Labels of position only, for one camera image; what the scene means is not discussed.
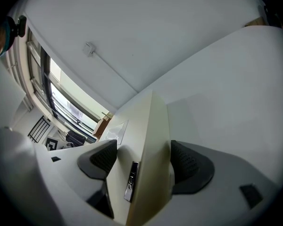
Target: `paper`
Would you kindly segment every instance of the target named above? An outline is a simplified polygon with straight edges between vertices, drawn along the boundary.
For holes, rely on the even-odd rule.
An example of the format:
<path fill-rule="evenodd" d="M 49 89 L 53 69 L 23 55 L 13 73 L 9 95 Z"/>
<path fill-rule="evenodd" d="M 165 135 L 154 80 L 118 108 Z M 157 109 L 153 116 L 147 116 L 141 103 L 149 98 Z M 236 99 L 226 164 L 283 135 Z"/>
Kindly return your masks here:
<path fill-rule="evenodd" d="M 25 92 L 0 61 L 0 128 L 11 127 Z"/>
<path fill-rule="evenodd" d="M 116 139 L 117 140 L 117 144 L 121 145 L 125 131 L 126 131 L 126 127 L 127 127 L 128 121 L 123 122 L 122 124 L 111 128 L 106 136 L 105 136 L 105 140 L 113 140 Z"/>

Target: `window frame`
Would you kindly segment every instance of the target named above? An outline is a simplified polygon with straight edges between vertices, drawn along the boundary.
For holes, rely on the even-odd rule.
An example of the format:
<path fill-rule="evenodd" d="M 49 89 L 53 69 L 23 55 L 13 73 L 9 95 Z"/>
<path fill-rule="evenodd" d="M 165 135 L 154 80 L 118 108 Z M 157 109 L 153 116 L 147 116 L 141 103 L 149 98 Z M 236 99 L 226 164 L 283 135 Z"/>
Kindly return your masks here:
<path fill-rule="evenodd" d="M 50 56 L 46 53 L 44 48 L 41 46 L 41 54 L 39 54 L 36 45 L 32 40 L 32 32 L 28 29 L 27 36 L 27 61 L 29 67 L 30 81 L 33 85 L 34 94 L 40 100 L 40 102 L 48 109 L 48 111 L 61 123 L 63 123 L 70 130 L 77 130 L 83 134 L 87 139 L 87 142 L 93 143 L 96 138 L 92 135 L 93 129 L 86 123 L 75 117 L 68 109 L 64 106 L 58 108 L 55 106 L 55 102 L 58 102 L 52 95 L 51 84 L 64 96 L 76 109 L 85 114 L 94 122 L 98 123 L 100 118 L 95 114 L 87 111 L 79 103 L 77 103 L 59 84 L 59 81 L 50 73 Z M 35 60 L 37 65 L 41 68 L 41 79 L 42 85 L 39 85 L 35 79 L 31 57 Z"/>

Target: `white wall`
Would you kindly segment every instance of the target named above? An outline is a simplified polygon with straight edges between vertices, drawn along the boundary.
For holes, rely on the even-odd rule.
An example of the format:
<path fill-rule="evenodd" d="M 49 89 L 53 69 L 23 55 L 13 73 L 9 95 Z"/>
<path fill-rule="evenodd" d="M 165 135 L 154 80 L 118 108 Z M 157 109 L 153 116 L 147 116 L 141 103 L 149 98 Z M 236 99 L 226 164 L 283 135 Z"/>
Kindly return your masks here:
<path fill-rule="evenodd" d="M 18 122 L 22 119 L 22 117 L 28 113 L 28 110 L 25 106 L 25 104 L 23 102 L 21 102 L 21 104 L 19 105 L 15 115 L 14 115 L 14 118 L 13 118 L 13 121 L 12 121 L 12 124 L 11 124 L 11 128 L 13 129 L 17 124 Z"/>
<path fill-rule="evenodd" d="M 149 89 L 168 104 L 171 140 L 242 157 L 282 185 L 282 29 L 251 26 L 236 31 L 144 91 Z"/>
<path fill-rule="evenodd" d="M 115 112 L 136 91 L 259 17 L 259 0 L 29 0 L 33 33 L 61 69 Z M 98 54 L 87 58 L 91 41 Z"/>
<path fill-rule="evenodd" d="M 16 111 L 25 92 L 0 60 L 0 128 L 13 126 Z"/>
<path fill-rule="evenodd" d="M 24 114 L 24 116 L 13 127 L 13 131 L 20 132 L 22 135 L 27 136 L 42 116 L 43 114 L 35 106 L 30 112 Z"/>

